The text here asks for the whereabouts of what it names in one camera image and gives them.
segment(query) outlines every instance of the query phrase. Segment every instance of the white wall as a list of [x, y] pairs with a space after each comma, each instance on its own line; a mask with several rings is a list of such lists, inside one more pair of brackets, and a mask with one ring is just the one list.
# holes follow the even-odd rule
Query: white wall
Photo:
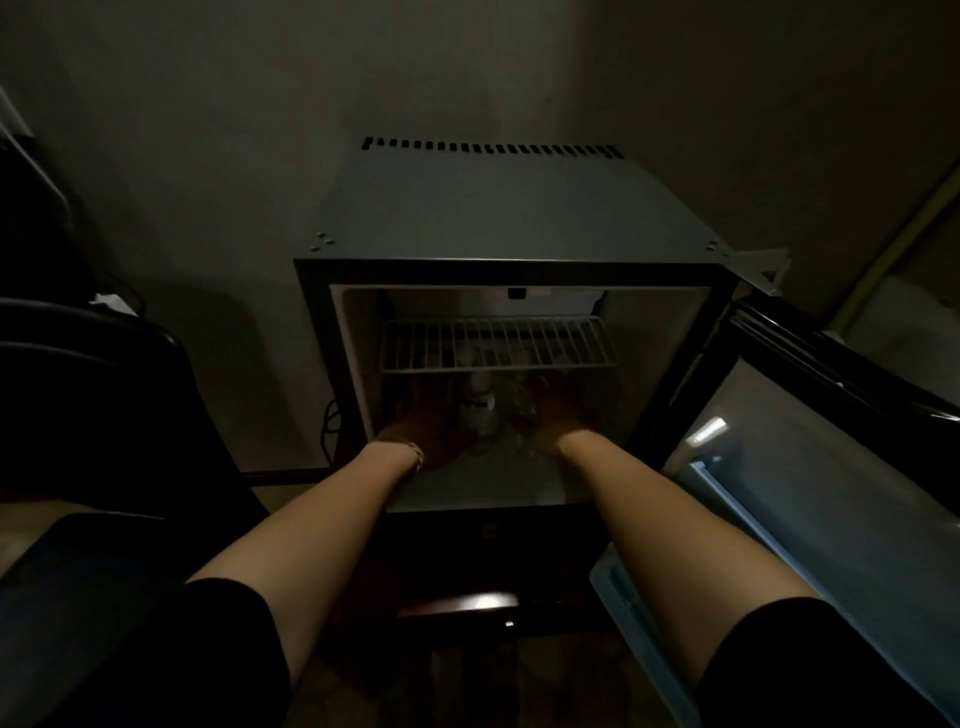
[[960, 10], [774, 0], [8, 0], [0, 83], [241, 468], [322, 464], [291, 259], [364, 135], [620, 144], [825, 310], [950, 163]]

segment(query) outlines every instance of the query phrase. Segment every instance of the forearm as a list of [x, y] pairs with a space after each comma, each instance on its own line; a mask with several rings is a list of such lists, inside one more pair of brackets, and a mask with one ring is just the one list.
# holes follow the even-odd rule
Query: forearm
[[371, 443], [191, 577], [233, 579], [273, 613], [296, 682], [388, 495], [417, 463], [406, 445]]
[[766, 548], [602, 435], [572, 432], [559, 450], [589, 484], [620, 558], [693, 682], [754, 609], [816, 595]]

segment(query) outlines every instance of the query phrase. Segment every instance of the hand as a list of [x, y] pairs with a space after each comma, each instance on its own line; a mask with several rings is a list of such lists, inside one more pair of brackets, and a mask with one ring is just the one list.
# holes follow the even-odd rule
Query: hand
[[447, 401], [449, 377], [411, 376], [406, 397], [396, 406], [394, 421], [377, 440], [406, 440], [423, 452], [423, 467], [439, 468], [455, 460], [476, 434], [459, 427], [457, 406]]
[[565, 435], [588, 429], [580, 403], [567, 377], [557, 372], [533, 372], [523, 382], [537, 411], [537, 421], [514, 415], [510, 424], [541, 452], [560, 454]]

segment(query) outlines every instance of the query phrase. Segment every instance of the wire shelf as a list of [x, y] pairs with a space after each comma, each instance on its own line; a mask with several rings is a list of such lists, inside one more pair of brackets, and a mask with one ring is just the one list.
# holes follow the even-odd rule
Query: wire shelf
[[616, 352], [597, 316], [387, 321], [384, 374], [613, 367]]

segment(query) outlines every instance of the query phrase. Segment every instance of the bottle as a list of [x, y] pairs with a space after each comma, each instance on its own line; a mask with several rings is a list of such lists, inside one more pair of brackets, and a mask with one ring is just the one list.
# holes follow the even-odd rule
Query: bottle
[[473, 372], [464, 388], [464, 400], [460, 405], [464, 428], [475, 432], [476, 442], [469, 453], [480, 455], [490, 450], [499, 435], [501, 417], [496, 408], [496, 396], [493, 393], [493, 374]]

